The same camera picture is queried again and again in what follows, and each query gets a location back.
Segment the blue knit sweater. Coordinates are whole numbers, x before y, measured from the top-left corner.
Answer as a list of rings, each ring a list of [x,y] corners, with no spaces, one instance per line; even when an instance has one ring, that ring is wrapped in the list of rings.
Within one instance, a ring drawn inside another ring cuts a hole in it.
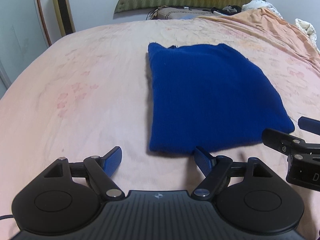
[[[153,120],[149,149],[209,152],[261,142],[295,127],[263,71],[226,44],[148,46]]]

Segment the glass floral wardrobe door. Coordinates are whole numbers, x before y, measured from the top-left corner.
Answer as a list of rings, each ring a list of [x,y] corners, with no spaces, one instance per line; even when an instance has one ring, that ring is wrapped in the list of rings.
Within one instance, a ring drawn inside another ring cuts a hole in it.
[[[1,0],[1,96],[47,48],[36,0]]]

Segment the black clothes pile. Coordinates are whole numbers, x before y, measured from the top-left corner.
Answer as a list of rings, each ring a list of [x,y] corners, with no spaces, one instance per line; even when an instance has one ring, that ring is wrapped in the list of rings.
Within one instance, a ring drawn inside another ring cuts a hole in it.
[[[220,15],[231,16],[231,15],[235,15],[235,14],[240,13],[242,11],[242,7],[239,7],[237,5],[228,5],[222,9],[213,7],[210,11],[211,11],[211,13],[218,13]]]

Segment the peach blanket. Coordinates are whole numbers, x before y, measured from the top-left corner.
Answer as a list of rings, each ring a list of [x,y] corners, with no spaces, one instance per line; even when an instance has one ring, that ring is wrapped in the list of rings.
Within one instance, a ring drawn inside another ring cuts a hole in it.
[[[310,39],[296,26],[279,18],[267,8],[244,11],[233,16],[202,16],[201,18],[221,23],[267,42],[309,64],[312,71],[319,75],[319,52]]]

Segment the gold tower fan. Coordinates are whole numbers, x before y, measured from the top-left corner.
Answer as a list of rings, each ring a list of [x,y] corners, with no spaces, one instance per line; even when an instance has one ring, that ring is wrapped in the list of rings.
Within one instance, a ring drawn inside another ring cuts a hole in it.
[[[61,36],[75,32],[69,0],[53,0],[57,23]]]

